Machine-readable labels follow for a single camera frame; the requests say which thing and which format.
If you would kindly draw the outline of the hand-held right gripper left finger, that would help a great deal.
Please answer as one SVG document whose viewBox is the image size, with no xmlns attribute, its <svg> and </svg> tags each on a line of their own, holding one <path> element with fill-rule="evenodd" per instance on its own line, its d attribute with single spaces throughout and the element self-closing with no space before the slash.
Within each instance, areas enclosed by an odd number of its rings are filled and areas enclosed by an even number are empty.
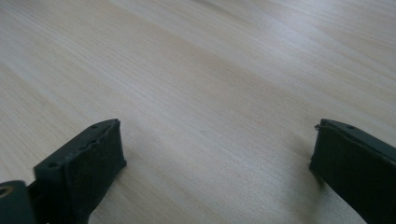
<svg viewBox="0 0 396 224">
<path fill-rule="evenodd" d="M 126 166 L 120 121 L 95 123 L 35 166 L 39 224 L 88 224 L 92 211 Z"/>
</svg>

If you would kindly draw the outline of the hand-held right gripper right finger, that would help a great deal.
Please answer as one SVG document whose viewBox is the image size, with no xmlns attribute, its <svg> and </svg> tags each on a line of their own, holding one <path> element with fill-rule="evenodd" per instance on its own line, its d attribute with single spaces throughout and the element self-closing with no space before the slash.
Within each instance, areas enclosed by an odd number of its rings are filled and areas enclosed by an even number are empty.
<svg viewBox="0 0 396 224">
<path fill-rule="evenodd" d="M 322 119 L 309 169 L 368 224 L 396 224 L 396 147 Z"/>
</svg>

